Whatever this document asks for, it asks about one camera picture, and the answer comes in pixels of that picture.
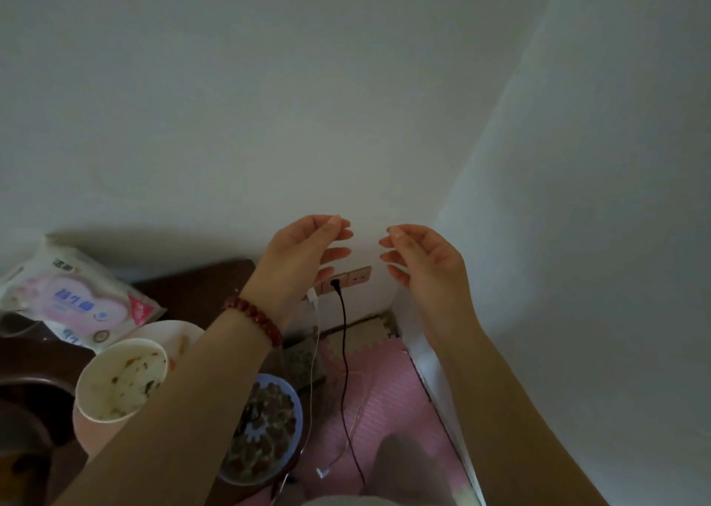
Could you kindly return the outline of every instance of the hand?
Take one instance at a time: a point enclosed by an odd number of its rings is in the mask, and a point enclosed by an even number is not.
[[[476,322],[467,268],[454,246],[424,225],[394,225],[387,231],[390,235],[381,239],[380,245],[395,250],[380,259],[410,270],[406,274],[387,265],[390,274],[413,295],[430,344],[459,323]]]
[[[262,309],[284,330],[308,289],[333,276],[333,267],[321,265],[351,255],[350,248],[330,248],[348,240],[351,223],[340,216],[314,214],[287,225],[271,239],[241,296]]]

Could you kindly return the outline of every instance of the forearm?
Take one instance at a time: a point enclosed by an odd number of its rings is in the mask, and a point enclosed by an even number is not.
[[[489,506],[607,503],[538,414],[479,326],[460,313],[436,343]]]
[[[224,312],[56,504],[204,503],[269,351],[250,319]]]

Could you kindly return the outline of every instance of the wall socket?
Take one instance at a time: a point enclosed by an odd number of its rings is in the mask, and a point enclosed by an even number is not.
[[[341,282],[341,289],[346,287],[353,287],[354,285],[364,284],[366,281],[370,280],[370,273],[373,271],[372,267],[363,267],[353,270],[351,272],[344,272],[342,274],[336,274],[321,282],[321,285],[315,287],[317,295],[325,295],[328,293],[333,293],[334,288],[331,285],[331,280],[339,280]]]

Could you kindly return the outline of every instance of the person's right hand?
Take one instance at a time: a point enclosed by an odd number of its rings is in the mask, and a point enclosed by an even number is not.
[[[442,235],[424,225],[394,225],[380,245],[395,248],[380,259],[392,264],[390,274],[413,295],[430,344],[460,322],[476,321],[469,293],[467,268],[461,254]]]

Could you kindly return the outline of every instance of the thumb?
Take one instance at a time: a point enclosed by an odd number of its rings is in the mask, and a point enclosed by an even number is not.
[[[390,227],[390,236],[393,238],[393,246],[407,263],[407,268],[417,267],[427,260],[427,254],[420,245],[397,225]]]
[[[319,253],[323,253],[326,248],[331,246],[331,243],[336,240],[338,233],[341,232],[342,220],[340,216],[331,216],[328,222],[320,226],[314,234],[312,234],[307,242],[311,247],[318,249]]]

